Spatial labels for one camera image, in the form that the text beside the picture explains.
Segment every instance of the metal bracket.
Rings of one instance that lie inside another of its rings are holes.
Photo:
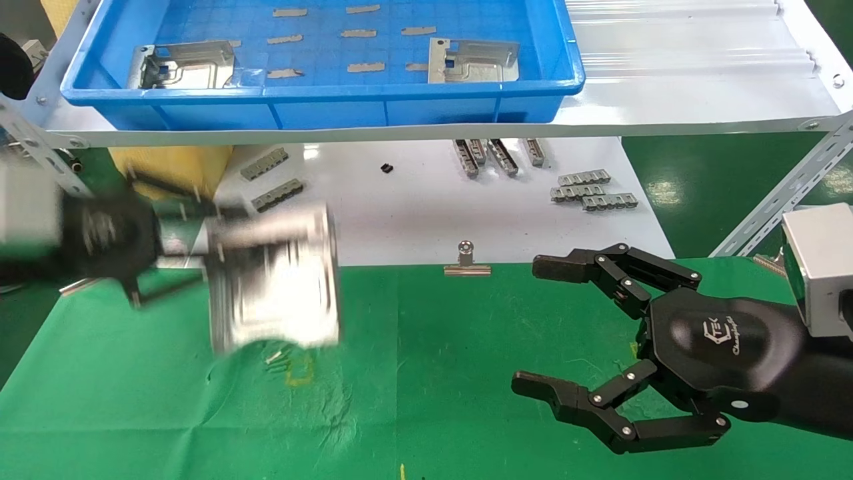
[[[747,256],[782,221],[833,167],[853,148],[853,112],[844,114],[844,123],[827,134],[768,193],[746,218],[711,252],[717,256]]]
[[[459,243],[459,265],[445,266],[444,275],[447,277],[488,277],[491,275],[491,266],[474,265],[474,244],[468,240],[462,240]]]
[[[73,196],[91,196],[89,188],[77,174],[50,148],[40,132],[29,122],[18,117],[13,102],[0,94],[0,128],[20,142],[20,147],[45,171],[53,175],[56,183]]]

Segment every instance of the metal plate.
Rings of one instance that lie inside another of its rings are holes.
[[[337,246],[325,206],[209,225],[208,242],[214,352],[258,340],[338,342]]]
[[[509,82],[517,79],[519,44],[515,42],[430,38],[427,83]]]
[[[127,78],[130,89],[223,88],[234,74],[227,40],[136,47]]]

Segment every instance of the yellow tape mark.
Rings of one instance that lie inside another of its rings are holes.
[[[309,353],[305,353],[299,358],[302,361],[294,362],[288,359],[284,364],[284,384],[288,387],[302,387],[314,380],[314,358]],[[302,367],[302,370],[305,371],[302,377],[294,377],[293,371],[296,370],[296,367]]]

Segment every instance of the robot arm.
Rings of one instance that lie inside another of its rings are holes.
[[[730,427],[725,414],[853,439],[853,343],[811,337],[796,307],[701,295],[697,272],[625,244],[539,255],[533,274],[592,282],[641,320],[639,362],[597,389],[529,372],[512,381],[614,453],[712,445]],[[640,281],[664,294],[652,299]],[[648,386],[689,416],[632,423],[616,412]]]

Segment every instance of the stamped metal piece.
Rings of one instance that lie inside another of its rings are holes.
[[[284,148],[279,147],[269,152],[267,155],[262,156],[252,165],[242,168],[240,170],[240,175],[242,175],[244,179],[252,181],[272,170],[276,166],[281,165],[288,157],[289,155]]]
[[[492,138],[489,140],[489,150],[495,157],[497,164],[510,177],[514,177],[519,172],[519,166],[509,154],[509,150],[504,146],[500,138]]]
[[[459,163],[462,164],[462,171],[470,178],[473,179],[479,173],[479,168],[477,168],[477,163],[473,159],[473,155],[471,154],[471,150],[468,148],[468,144],[465,140],[456,139],[453,141],[453,146],[456,148],[456,157],[459,158]]]
[[[375,30],[344,30],[340,33],[340,36],[343,38],[372,38],[376,36]]]
[[[468,240],[459,243],[458,265],[447,265],[444,267],[444,275],[447,277],[488,277],[491,275],[490,265],[474,264],[474,244]]]
[[[477,162],[477,165],[485,165],[485,149],[483,148],[483,141],[479,138],[471,138],[468,140],[468,148],[471,149],[471,156],[474,157],[474,161]]]
[[[511,82],[517,79],[517,43],[430,38],[427,83]]]
[[[403,35],[431,35],[437,31],[434,26],[407,26],[400,33]]]
[[[272,11],[274,17],[304,17],[308,15],[308,9],[275,9]]]
[[[594,212],[597,210],[613,210],[614,208],[635,208],[639,202],[636,197],[630,193],[615,193],[611,195],[596,195],[596,196],[585,196],[582,198],[583,201],[583,209],[587,212]]]
[[[381,72],[382,70],[385,70],[385,63],[383,61],[375,63],[351,63],[346,67],[346,71],[349,73]]]
[[[287,35],[286,37],[267,38],[268,45],[289,44],[291,42],[301,42],[302,35]]]
[[[604,189],[599,185],[577,185],[573,187],[554,187],[551,189],[551,202],[572,202],[586,196],[603,196]]]
[[[557,178],[557,182],[564,187],[571,187],[574,185],[606,184],[610,182],[610,178],[610,173],[607,173],[607,170],[600,168],[598,170],[590,170],[588,172],[560,175]]]
[[[223,88],[233,74],[234,47],[227,40],[140,45],[133,52],[126,88]]]
[[[293,77],[304,77],[302,70],[296,68],[282,68],[280,70],[270,70],[267,72],[268,79],[291,79]]]
[[[380,8],[380,5],[377,3],[376,5],[363,5],[359,7],[347,7],[346,13],[353,14],[366,14],[368,12],[375,12]]]
[[[545,153],[542,150],[542,145],[539,144],[538,140],[535,138],[525,138],[525,147],[527,147],[527,154],[531,159],[531,165],[534,167],[541,167],[545,163]]]
[[[252,200],[252,206],[258,213],[265,212],[270,208],[284,202],[291,196],[300,193],[305,186],[297,179],[289,180],[285,184],[279,185],[274,189],[264,193],[262,196]]]
[[[207,239],[215,353],[258,340],[338,343],[337,248],[326,207],[219,222],[208,226]]]

